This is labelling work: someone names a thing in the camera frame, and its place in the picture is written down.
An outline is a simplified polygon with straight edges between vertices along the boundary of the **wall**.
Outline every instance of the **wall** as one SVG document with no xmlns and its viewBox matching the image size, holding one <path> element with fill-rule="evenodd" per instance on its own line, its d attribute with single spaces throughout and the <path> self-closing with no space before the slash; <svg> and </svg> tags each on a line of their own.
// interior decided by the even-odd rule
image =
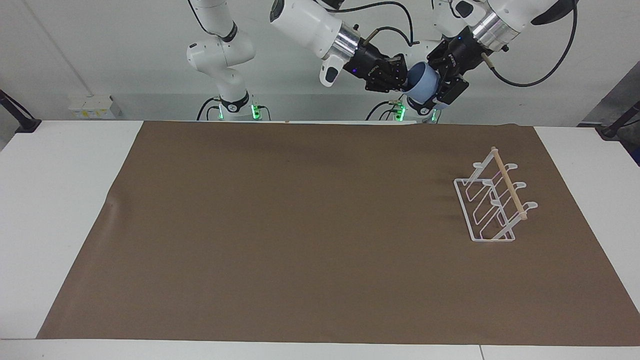
<svg viewBox="0 0 640 360">
<path fill-rule="evenodd" d="M 640 62 L 600 101 L 584 119 L 611 125 L 640 101 Z"/>
<path fill-rule="evenodd" d="M 370 2 L 348 0 L 345 5 Z M 333 88 L 324 88 L 317 79 L 320 61 L 268 24 L 271 3 L 232 0 L 230 7 L 258 45 L 256 59 L 237 68 L 275 119 L 362 119 L 377 102 L 397 97 L 367 93 L 362 81 L 347 74 Z M 429 27 L 429 1 L 403 3 L 416 23 L 416 38 L 437 38 Z M 576 125 L 640 57 L 640 40 L 632 36 L 640 33 L 636 3 L 581 1 L 575 45 L 557 75 L 534 88 L 517 89 L 497 81 L 482 65 L 468 73 L 472 86 L 442 122 Z M 359 23 L 365 35 L 382 25 L 407 28 L 403 13 L 393 6 L 341 17 Z M 508 54 L 492 58 L 509 79 L 537 79 L 555 64 L 570 28 L 570 17 L 531 28 Z M 128 119 L 190 120 L 202 101 L 216 94 L 212 81 L 185 59 L 187 45 L 207 36 L 185 0 L 3 0 L 0 34 L 0 87 L 44 119 L 69 118 L 67 96 L 88 93 L 70 64 L 91 92 L 112 94 Z M 380 33 L 374 42 L 387 54 L 404 50 L 393 33 Z M 0 120 L 12 121 L 5 112 Z"/>
</svg>

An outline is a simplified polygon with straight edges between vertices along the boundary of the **white table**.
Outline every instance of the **white table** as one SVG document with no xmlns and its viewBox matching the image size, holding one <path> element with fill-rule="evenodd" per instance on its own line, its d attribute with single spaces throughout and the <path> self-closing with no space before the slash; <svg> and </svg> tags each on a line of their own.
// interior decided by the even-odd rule
<svg viewBox="0 0 640 360">
<path fill-rule="evenodd" d="M 640 359 L 640 347 L 27 340 L 40 329 L 141 125 L 47 121 L 0 152 L 0 338 L 22 339 L 0 340 L 0 358 Z M 640 168 L 592 129 L 536 130 L 640 307 Z"/>
</svg>

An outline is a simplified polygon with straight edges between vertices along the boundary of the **wooden dowel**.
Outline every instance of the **wooden dowel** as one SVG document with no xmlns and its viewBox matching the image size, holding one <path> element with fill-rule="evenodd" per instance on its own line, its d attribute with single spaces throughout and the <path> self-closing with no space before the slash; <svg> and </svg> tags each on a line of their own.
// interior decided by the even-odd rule
<svg viewBox="0 0 640 360">
<path fill-rule="evenodd" d="M 515 204 L 516 209 L 520 213 L 520 218 L 522 220 L 527 220 L 527 212 L 524 211 L 524 207 L 522 207 L 522 202 L 520 202 L 520 198 L 518 197 L 518 194 L 516 193 L 515 188 L 513 188 L 513 183 L 511 182 L 511 178 L 509 177 L 509 172 L 504 167 L 504 163 L 502 162 L 502 158 L 498 153 L 498 149 L 496 149 L 495 147 L 492 147 L 491 152 L 493 153 L 493 157 L 495 158 L 496 164 L 498 164 L 498 169 L 500 169 L 500 172 L 502 173 L 502 178 L 504 178 L 504 182 L 507 184 L 507 189 L 511 194 L 513 203 Z"/>
</svg>

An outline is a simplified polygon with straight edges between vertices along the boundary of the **brown paper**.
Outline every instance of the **brown paper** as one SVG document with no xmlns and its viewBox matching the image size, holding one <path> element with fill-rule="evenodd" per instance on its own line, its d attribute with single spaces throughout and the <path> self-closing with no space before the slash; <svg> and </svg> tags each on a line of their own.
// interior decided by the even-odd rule
<svg viewBox="0 0 640 360">
<path fill-rule="evenodd" d="M 491 146 L 538 209 L 474 243 Z M 640 345 L 533 128 L 146 122 L 38 338 Z"/>
</svg>

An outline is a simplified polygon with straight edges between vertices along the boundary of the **electrical socket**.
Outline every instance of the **electrical socket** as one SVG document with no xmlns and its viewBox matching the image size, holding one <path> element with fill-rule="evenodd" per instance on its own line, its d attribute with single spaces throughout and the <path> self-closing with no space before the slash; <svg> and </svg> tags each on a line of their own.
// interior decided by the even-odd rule
<svg viewBox="0 0 640 360">
<path fill-rule="evenodd" d="M 75 119 L 117 119 L 122 111 L 111 95 L 69 96 L 69 110 Z"/>
</svg>

